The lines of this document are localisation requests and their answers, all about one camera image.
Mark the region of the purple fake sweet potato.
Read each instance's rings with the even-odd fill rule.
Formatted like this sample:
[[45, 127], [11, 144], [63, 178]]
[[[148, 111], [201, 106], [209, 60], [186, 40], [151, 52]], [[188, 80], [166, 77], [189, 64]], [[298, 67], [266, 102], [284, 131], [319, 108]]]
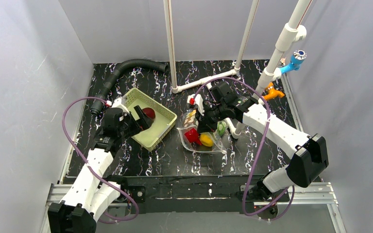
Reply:
[[155, 114], [154, 109], [152, 109], [152, 108], [150, 108], [150, 107], [146, 107], [146, 108], [143, 108], [143, 109], [142, 109], [142, 112], [143, 112], [147, 117], [149, 117], [150, 119], [155, 120], [155, 118], [156, 118], [156, 114]]

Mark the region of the clear polka dot zip bag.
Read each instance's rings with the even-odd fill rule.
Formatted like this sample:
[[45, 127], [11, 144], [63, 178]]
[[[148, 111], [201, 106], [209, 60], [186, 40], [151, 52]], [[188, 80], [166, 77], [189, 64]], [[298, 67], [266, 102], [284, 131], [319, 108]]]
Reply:
[[184, 113], [178, 124], [177, 131], [183, 147], [196, 153], [226, 154], [226, 148], [221, 139], [227, 129], [226, 122], [218, 122], [214, 132], [198, 133], [195, 113], [195, 110]]

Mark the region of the pale green plastic basket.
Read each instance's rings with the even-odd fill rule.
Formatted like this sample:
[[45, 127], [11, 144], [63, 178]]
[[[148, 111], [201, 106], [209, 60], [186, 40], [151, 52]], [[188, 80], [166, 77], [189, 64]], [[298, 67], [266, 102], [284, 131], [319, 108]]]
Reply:
[[123, 105], [131, 112], [140, 107], [140, 113], [147, 117], [151, 126], [132, 137], [148, 151], [153, 151], [175, 125], [177, 115], [164, 105], [137, 88], [123, 95]]

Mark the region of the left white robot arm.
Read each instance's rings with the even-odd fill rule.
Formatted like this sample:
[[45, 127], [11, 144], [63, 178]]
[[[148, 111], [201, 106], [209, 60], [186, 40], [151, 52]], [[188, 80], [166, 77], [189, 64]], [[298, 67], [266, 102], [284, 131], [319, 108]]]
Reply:
[[109, 205], [120, 196], [132, 198], [121, 186], [124, 178], [103, 178], [114, 156], [123, 142], [149, 129], [153, 118], [136, 105], [134, 111], [120, 107], [105, 111], [101, 126], [91, 143], [85, 165], [75, 182], [59, 202], [53, 202], [48, 209], [50, 231], [52, 233], [94, 233], [97, 222]]

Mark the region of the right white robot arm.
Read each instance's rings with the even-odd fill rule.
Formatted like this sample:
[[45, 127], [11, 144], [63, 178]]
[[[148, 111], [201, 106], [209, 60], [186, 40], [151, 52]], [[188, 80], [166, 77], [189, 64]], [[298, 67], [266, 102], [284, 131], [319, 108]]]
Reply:
[[266, 105], [260, 104], [253, 96], [238, 95], [225, 81], [210, 88], [210, 93], [215, 101], [210, 106], [204, 104], [198, 92], [187, 99], [190, 106], [197, 110], [198, 133], [214, 132], [218, 122], [226, 118], [236, 119], [263, 133], [290, 159], [285, 167], [261, 178], [250, 189], [252, 197], [267, 200], [289, 186], [306, 188], [328, 167], [327, 146], [323, 136], [310, 136], [291, 127], [271, 114]]

